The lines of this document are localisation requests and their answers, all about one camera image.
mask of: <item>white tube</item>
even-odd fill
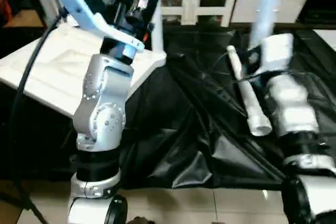
[[[242,63],[235,47],[228,46],[227,51],[236,79],[243,79]],[[241,81],[238,86],[247,112],[247,124],[252,135],[268,135],[272,131],[272,126],[268,118],[264,115],[251,84],[248,81]]]
[[[152,31],[152,51],[163,52],[163,35],[162,35],[162,15],[161,15],[161,0],[157,2],[152,22],[155,24]]]

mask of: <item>black plastic sheet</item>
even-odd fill
[[[336,158],[336,53],[313,31],[293,35],[290,68],[306,72],[295,78],[308,88],[321,131],[328,133],[323,139]],[[246,48],[248,32],[178,28],[167,30],[164,42],[166,66],[127,102],[120,146],[123,187],[279,189],[284,174],[277,139],[250,134],[224,55],[230,44]],[[13,96],[6,97],[2,109]],[[74,172],[69,159],[76,153],[70,120],[31,99],[23,107],[18,127],[24,131],[17,143],[23,176],[68,179]],[[1,120],[6,125],[6,113]]]

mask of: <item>robotic arm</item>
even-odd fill
[[[68,223],[125,224],[127,202],[117,190],[130,64],[154,27],[150,21],[158,0],[113,0],[106,9],[101,0],[92,5],[88,0],[60,1],[82,29],[104,37],[100,54],[89,63],[73,116],[79,166],[71,179]]]
[[[291,34],[272,35],[279,0],[260,0],[249,49],[241,58],[251,81],[264,95],[284,159],[284,212],[290,224],[336,222],[336,167],[320,142],[315,111],[307,89],[287,70]]]
[[[292,57],[291,47],[291,34],[265,38],[259,46],[261,65],[256,71],[263,73],[257,85],[284,154],[284,212],[290,224],[334,223],[336,167],[320,142],[307,89],[284,71]]]

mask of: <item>white board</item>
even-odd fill
[[[31,57],[35,40],[0,60],[0,81],[17,88]],[[67,24],[47,38],[30,73],[25,94],[71,117],[82,97],[82,82],[91,56],[98,54],[102,39]],[[166,54],[145,50],[137,54],[129,97],[155,70],[165,65]]]

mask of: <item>tile floor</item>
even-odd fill
[[[69,183],[36,183],[31,198],[50,224],[66,223]],[[241,189],[141,189],[121,191],[128,219],[146,217],[157,224],[285,224],[281,194]],[[23,211],[18,224],[39,224]]]

